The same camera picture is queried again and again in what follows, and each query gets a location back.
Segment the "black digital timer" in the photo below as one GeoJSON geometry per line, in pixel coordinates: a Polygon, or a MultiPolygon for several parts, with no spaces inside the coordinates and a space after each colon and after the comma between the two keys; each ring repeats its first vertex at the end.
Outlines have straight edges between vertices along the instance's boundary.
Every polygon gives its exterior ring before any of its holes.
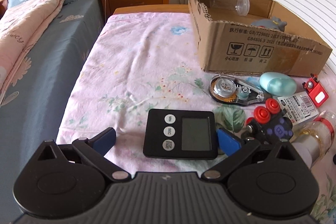
{"type": "Polygon", "coordinates": [[[149,110],[143,143],[146,157],[212,160],[218,156],[218,146],[213,112],[149,110]]]}

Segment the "black robot toy red buttons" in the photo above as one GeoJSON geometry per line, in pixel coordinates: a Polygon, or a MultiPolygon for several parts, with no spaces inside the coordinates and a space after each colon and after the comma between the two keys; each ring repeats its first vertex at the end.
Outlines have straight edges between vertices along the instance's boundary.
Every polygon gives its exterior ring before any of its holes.
{"type": "Polygon", "coordinates": [[[265,106],[256,107],[253,116],[246,120],[241,138],[254,138],[263,144],[275,144],[281,139],[289,141],[293,137],[293,124],[286,113],[277,100],[268,98],[265,106]]]}

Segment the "correction tape dispenser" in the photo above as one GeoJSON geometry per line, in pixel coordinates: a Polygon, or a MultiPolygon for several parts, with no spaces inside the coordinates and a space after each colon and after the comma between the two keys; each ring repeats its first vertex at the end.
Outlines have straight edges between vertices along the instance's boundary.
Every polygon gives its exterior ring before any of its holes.
{"type": "Polygon", "coordinates": [[[243,107],[261,104],[269,98],[265,90],[252,83],[221,75],[211,79],[209,93],[217,102],[243,107]]]}

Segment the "blue bed sheet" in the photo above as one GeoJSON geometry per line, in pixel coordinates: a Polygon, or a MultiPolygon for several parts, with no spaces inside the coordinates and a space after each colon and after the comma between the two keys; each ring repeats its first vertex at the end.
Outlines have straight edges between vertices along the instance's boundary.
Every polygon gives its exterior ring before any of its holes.
{"type": "Polygon", "coordinates": [[[79,73],[104,26],[101,0],[63,6],[27,54],[1,103],[1,223],[21,211],[12,190],[42,141],[56,139],[79,73]]]}

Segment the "white barcode blister pack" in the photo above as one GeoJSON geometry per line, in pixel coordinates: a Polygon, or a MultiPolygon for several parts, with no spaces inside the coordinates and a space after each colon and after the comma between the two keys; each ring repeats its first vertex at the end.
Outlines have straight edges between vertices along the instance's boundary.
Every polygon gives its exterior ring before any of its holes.
{"type": "Polygon", "coordinates": [[[293,126],[311,121],[319,115],[318,109],[313,104],[306,92],[295,93],[292,96],[277,96],[275,99],[282,109],[286,110],[286,116],[293,126]]]}

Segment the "bottle of golden capsules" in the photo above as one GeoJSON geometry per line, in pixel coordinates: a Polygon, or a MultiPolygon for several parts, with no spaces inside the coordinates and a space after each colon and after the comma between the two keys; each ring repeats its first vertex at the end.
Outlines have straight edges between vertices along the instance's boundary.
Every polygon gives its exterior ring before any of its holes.
{"type": "Polygon", "coordinates": [[[329,151],[335,138],[335,112],[325,110],[309,121],[291,143],[309,169],[329,151]]]}

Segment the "mint green oval case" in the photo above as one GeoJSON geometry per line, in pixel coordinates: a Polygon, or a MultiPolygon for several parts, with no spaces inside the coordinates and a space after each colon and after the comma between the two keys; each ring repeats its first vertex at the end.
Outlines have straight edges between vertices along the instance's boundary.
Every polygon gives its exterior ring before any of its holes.
{"type": "Polygon", "coordinates": [[[260,76],[260,86],[275,96],[291,96],[297,90],[297,84],[291,77],[277,72],[266,72],[260,76]]]}

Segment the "pink floral table cloth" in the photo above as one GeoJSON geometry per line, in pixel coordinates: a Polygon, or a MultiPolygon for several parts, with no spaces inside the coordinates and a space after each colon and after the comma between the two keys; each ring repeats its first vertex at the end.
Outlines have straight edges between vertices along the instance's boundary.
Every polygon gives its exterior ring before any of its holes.
{"type": "Polygon", "coordinates": [[[293,126],[289,141],[261,143],[223,180],[201,179],[227,157],[219,146],[212,160],[143,154],[151,109],[211,111],[216,131],[224,128],[242,139],[246,120],[256,107],[265,106],[215,101],[209,93],[213,77],[234,77],[261,88],[260,77],[206,73],[197,51],[189,14],[147,12],[108,19],[74,85],[57,136],[57,147],[72,155],[66,174],[82,167],[89,179],[84,195],[89,197],[94,189],[103,194],[88,209],[60,222],[335,222],[335,138],[311,169],[291,145],[309,121],[293,126]],[[130,180],[109,180],[82,163],[72,147],[76,139],[91,139],[108,127],[116,131],[116,144],[104,157],[130,173],[130,180]]]}

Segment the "red toy train sharpener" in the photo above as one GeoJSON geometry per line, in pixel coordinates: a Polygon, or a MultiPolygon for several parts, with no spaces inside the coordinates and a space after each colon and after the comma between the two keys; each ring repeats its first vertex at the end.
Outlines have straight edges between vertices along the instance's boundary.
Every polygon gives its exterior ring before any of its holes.
{"type": "Polygon", "coordinates": [[[329,99],[327,91],[321,85],[316,74],[311,73],[310,78],[303,82],[302,86],[316,108],[321,107],[329,99]]]}

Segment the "cardboard box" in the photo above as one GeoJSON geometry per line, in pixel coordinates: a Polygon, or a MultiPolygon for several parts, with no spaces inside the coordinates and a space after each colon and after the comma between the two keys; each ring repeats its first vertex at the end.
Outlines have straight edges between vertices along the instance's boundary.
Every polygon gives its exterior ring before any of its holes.
{"type": "Polygon", "coordinates": [[[259,75],[265,72],[308,77],[318,74],[331,47],[290,10],[272,0],[249,0],[246,16],[210,7],[212,0],[189,0],[198,49],[205,72],[259,75]],[[251,26],[272,16],[286,21],[285,31],[251,26]]]}

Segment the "grey elephant toy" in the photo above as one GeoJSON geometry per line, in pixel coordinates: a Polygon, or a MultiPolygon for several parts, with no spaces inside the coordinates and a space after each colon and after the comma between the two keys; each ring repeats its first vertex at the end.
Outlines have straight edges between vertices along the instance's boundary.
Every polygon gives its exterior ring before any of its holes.
{"type": "Polygon", "coordinates": [[[251,26],[270,28],[284,32],[287,25],[286,21],[282,21],[280,18],[272,16],[270,19],[260,19],[251,23],[251,26]]]}

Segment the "pink floral quilt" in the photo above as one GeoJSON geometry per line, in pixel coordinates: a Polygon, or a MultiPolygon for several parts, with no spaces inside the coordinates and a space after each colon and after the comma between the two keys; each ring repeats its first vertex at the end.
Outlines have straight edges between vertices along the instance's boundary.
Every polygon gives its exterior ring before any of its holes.
{"type": "Polygon", "coordinates": [[[62,9],[65,0],[29,0],[1,18],[1,99],[26,55],[62,9]]]}

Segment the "clear plastic jar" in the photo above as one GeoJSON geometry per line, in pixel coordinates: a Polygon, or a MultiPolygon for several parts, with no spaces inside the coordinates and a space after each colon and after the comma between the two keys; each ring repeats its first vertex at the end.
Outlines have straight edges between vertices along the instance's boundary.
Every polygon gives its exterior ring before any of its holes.
{"type": "Polygon", "coordinates": [[[210,7],[234,11],[239,16],[246,16],[249,13],[249,0],[212,0],[210,7]]]}

